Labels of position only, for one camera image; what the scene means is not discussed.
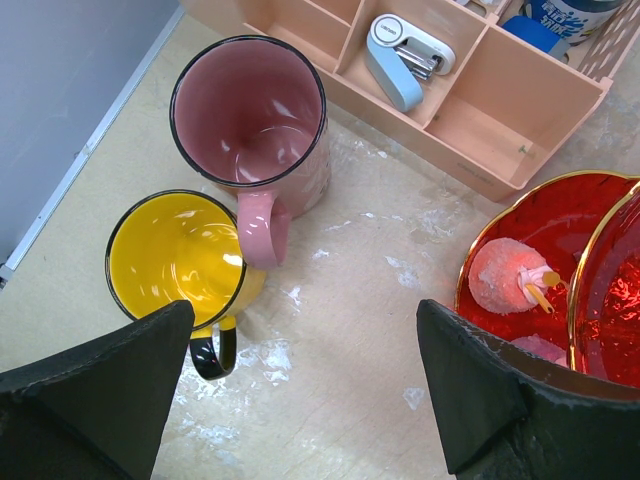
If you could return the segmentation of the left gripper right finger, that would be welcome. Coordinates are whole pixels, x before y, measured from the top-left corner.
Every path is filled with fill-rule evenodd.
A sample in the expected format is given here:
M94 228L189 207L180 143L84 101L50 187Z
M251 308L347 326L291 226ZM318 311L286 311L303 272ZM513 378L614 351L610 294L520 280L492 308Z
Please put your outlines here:
M458 479L636 479L639 391L542 359L434 300L417 337Z

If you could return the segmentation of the red three-tier cake stand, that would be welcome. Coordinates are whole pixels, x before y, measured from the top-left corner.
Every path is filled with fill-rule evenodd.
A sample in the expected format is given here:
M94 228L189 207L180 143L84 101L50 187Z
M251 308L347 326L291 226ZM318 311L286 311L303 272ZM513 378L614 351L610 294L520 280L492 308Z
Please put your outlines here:
M550 288L554 308L495 314L471 295L468 271L477 252L501 237L536 249L568 283ZM472 243L454 308L507 341L539 335L566 351L567 367L617 384L639 385L639 179L578 171L532 189Z

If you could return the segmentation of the pink peach pastry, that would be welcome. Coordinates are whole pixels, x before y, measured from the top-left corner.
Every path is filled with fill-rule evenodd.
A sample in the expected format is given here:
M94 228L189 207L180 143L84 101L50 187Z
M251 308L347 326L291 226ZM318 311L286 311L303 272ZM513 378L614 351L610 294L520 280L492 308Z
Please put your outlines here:
M547 291L568 287L536 249L508 237L490 240L480 248L469 267L468 284L480 307L500 315L536 306L553 313Z

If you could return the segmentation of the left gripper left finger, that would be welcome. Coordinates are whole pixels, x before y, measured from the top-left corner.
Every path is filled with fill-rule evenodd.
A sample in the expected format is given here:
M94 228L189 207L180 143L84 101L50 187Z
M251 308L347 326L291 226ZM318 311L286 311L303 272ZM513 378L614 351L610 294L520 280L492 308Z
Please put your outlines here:
M175 301L2 373L2 478L150 478L193 321Z

